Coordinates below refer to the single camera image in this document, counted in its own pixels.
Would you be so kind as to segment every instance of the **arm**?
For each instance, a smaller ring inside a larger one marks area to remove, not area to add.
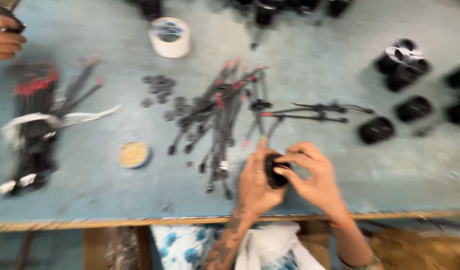
[[[373,251],[365,240],[341,198],[331,162],[309,142],[290,146],[277,162],[294,162],[308,169],[312,176],[302,180],[290,169],[275,168],[295,187],[300,196],[324,211],[332,221],[341,259],[353,267],[371,265]]]
[[[16,21],[0,16],[0,29],[1,28],[18,28]],[[10,59],[15,56],[15,52],[22,49],[22,43],[26,40],[19,34],[12,34],[0,31],[0,60]]]
[[[258,217],[280,204],[286,189],[271,189],[264,171],[264,159],[274,150],[267,149],[267,138],[262,138],[257,152],[251,154],[239,178],[239,203],[230,221],[222,231],[203,263],[202,270],[230,269],[241,240]]]

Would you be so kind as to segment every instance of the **bracelet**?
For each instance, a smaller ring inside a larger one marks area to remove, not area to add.
[[[351,270],[371,270],[373,267],[377,266],[380,264],[380,259],[377,257],[377,255],[375,255],[375,252],[373,252],[373,260],[371,261],[370,264],[367,264],[367,265],[364,265],[364,266],[359,266],[359,267],[355,267],[355,266],[351,266],[349,264],[347,264],[345,261],[342,260],[342,258],[340,256],[338,256],[338,258],[340,259],[340,261],[342,262],[343,266],[351,269]]]

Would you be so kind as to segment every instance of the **white cloth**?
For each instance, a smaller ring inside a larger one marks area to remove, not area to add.
[[[300,243],[300,226],[293,221],[275,222],[261,230],[248,230],[238,250],[235,270],[257,270],[293,251],[301,270],[325,270]]]

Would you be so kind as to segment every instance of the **round container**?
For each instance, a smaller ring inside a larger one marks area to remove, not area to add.
[[[366,144],[374,144],[379,141],[388,140],[395,134],[393,123],[386,117],[377,116],[360,126],[360,138]]]
[[[290,168],[290,164],[286,162],[285,163],[275,163],[274,162],[275,158],[280,157],[280,156],[281,156],[280,154],[270,154],[270,155],[267,155],[265,158],[266,178],[267,178],[269,186],[273,189],[283,187],[288,182],[285,176],[279,175],[273,171],[273,168],[278,167],[278,166]]]
[[[141,142],[124,143],[118,152],[118,163],[122,168],[133,169],[146,164],[150,159],[151,149]]]
[[[421,95],[410,98],[405,103],[396,107],[396,114],[403,122],[411,122],[431,113],[431,104]]]
[[[375,64],[381,73],[390,75],[396,71],[399,64],[407,62],[408,59],[410,59],[410,53],[406,49],[388,47]]]

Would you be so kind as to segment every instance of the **wooden table edge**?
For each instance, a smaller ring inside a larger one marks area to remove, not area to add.
[[[420,211],[420,212],[386,212],[386,213],[352,213],[356,220],[404,219],[404,218],[448,218],[460,217],[460,210]],[[290,214],[264,215],[260,221],[306,221],[325,220],[324,214]],[[182,218],[122,218],[122,219],[87,219],[72,221],[25,221],[0,222],[0,232],[89,229],[120,226],[148,226],[174,224],[211,224],[225,223],[229,216],[220,217],[182,217]]]

